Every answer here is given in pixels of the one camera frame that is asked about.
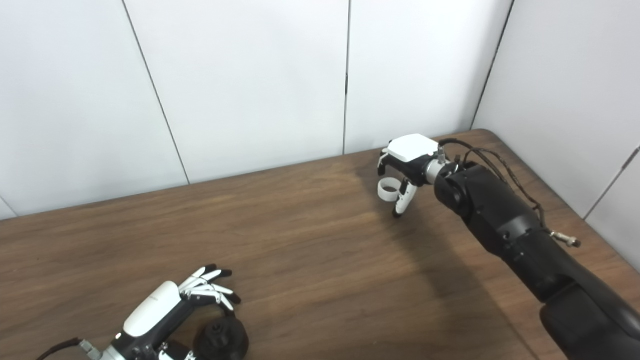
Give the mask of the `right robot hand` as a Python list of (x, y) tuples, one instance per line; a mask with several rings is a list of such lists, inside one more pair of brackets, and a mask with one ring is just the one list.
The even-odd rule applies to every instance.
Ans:
[(434, 186), (441, 170), (448, 164), (437, 141), (422, 134), (410, 134), (391, 140), (379, 154), (377, 174), (378, 196), (394, 203), (392, 215), (403, 216), (418, 188)]

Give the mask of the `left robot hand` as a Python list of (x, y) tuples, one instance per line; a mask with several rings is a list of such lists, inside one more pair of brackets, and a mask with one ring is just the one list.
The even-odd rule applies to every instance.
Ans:
[(231, 275), (230, 269), (209, 264), (197, 269), (181, 284), (163, 282), (126, 319), (102, 358), (196, 360), (190, 347), (169, 338), (197, 308), (218, 306), (226, 316), (235, 316), (234, 305), (240, 305), (242, 299), (233, 290), (215, 284), (215, 280)]

